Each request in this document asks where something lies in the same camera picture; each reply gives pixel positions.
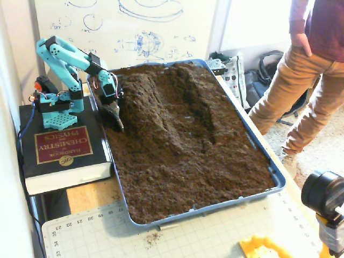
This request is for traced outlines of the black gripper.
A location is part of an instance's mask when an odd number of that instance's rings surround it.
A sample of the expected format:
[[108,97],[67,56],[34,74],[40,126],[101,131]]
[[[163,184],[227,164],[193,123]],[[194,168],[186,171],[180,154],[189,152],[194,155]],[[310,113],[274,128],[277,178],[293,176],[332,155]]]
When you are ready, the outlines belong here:
[[118,96],[113,95],[110,97],[106,97],[103,93],[98,95],[98,98],[99,98],[98,106],[103,107],[103,109],[107,113],[115,117],[118,127],[121,132],[124,132],[124,125],[119,116],[120,108],[118,104],[119,104],[119,101],[123,98],[123,96],[124,96],[124,93],[122,91],[118,93]]

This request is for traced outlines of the bare person hand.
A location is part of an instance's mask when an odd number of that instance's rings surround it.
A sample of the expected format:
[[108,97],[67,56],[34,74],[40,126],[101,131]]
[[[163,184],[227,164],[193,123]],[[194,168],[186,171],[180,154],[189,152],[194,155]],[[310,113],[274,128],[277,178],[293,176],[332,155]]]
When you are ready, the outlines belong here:
[[309,44],[308,37],[305,33],[291,33],[290,34],[291,44],[295,47],[301,47],[308,57],[312,56],[311,47]]

